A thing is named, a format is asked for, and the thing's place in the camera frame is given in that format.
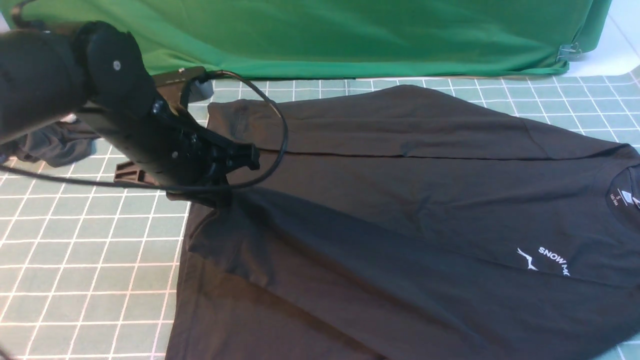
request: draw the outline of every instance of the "gray fabric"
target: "gray fabric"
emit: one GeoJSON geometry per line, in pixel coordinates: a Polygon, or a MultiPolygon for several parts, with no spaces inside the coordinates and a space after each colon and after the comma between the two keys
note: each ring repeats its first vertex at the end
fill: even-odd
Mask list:
{"type": "Polygon", "coordinates": [[[44,161],[51,167],[63,167],[91,156],[93,140],[99,136],[84,122],[56,122],[0,145],[0,161],[10,156],[35,163],[44,161]]]}

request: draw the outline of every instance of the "green backdrop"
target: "green backdrop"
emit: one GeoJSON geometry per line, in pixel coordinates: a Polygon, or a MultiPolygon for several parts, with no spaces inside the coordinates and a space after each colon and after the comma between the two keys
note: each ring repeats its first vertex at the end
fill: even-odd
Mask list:
{"type": "MultiPolygon", "coordinates": [[[[0,0],[7,16],[19,0],[0,0]]],[[[611,0],[38,0],[25,18],[131,31],[149,72],[250,78],[558,74],[595,48],[611,0]]]]}

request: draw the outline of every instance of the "printed logo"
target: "printed logo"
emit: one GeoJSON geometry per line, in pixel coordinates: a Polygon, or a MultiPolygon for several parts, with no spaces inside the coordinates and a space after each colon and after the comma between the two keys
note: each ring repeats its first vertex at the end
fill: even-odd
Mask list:
{"type": "Polygon", "coordinates": [[[548,258],[550,258],[551,260],[555,260],[557,263],[559,263],[562,266],[562,273],[564,276],[571,276],[569,274],[569,270],[567,270],[566,266],[566,260],[561,258],[560,255],[549,251],[548,249],[545,249],[543,247],[541,247],[540,249],[538,249],[538,252],[540,254],[543,254],[545,256],[547,256],[548,258]]]}
{"type": "Polygon", "coordinates": [[[631,195],[631,193],[626,192],[625,190],[622,190],[622,197],[625,199],[625,201],[629,204],[633,204],[634,203],[634,196],[631,195]]]}
{"type": "Polygon", "coordinates": [[[519,248],[518,248],[518,254],[524,256],[524,258],[527,259],[527,263],[529,264],[529,267],[527,268],[527,270],[531,269],[531,270],[538,271],[538,269],[534,268],[533,265],[531,265],[531,261],[533,261],[532,257],[522,252],[522,250],[520,250],[519,248]]]}

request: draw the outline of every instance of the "black t-shirt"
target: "black t-shirt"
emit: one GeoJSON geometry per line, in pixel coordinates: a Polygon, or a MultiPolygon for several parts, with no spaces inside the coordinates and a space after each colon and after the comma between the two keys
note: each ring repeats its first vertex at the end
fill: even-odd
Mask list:
{"type": "MultiPolygon", "coordinates": [[[[280,107],[278,171],[191,209],[167,359],[589,359],[640,332],[633,147],[416,86],[280,107]]],[[[209,111],[269,167],[267,106],[209,111]]]]}

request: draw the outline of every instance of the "black cable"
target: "black cable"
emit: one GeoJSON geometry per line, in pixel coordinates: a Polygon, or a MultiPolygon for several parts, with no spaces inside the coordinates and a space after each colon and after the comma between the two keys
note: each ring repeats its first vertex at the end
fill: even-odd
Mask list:
{"type": "Polygon", "coordinates": [[[85,186],[100,186],[105,188],[135,188],[135,189],[148,189],[148,190],[161,190],[166,192],[175,192],[175,193],[211,193],[211,192],[224,192],[229,190],[238,190],[243,188],[249,188],[251,186],[255,186],[271,176],[280,163],[282,162],[282,158],[284,154],[287,152],[287,145],[289,143],[289,126],[287,126],[287,121],[284,118],[284,115],[276,105],[276,103],[269,99],[267,95],[262,92],[257,86],[255,86],[250,81],[242,78],[240,75],[225,70],[218,70],[213,72],[208,72],[206,74],[207,78],[214,79],[219,78],[221,76],[231,76],[240,80],[242,83],[249,86],[258,96],[260,96],[269,107],[280,117],[282,120],[282,143],[280,144],[280,150],[278,151],[278,156],[273,164],[259,177],[256,177],[253,180],[247,181],[245,183],[239,184],[229,184],[229,185],[221,185],[221,186],[155,186],[155,185],[146,185],[146,184],[134,184],[134,183],[111,183],[108,181],[91,181],[91,180],[80,180],[80,179],[68,179],[66,177],[58,177],[58,176],[50,176],[45,174],[38,174],[36,172],[23,170],[19,168],[12,168],[5,165],[0,165],[0,170],[3,172],[8,172],[10,174],[16,174],[20,176],[32,177],[38,180],[50,181],[54,183],[65,183],[65,184],[73,184],[73,185],[85,185],[85,186]]]}

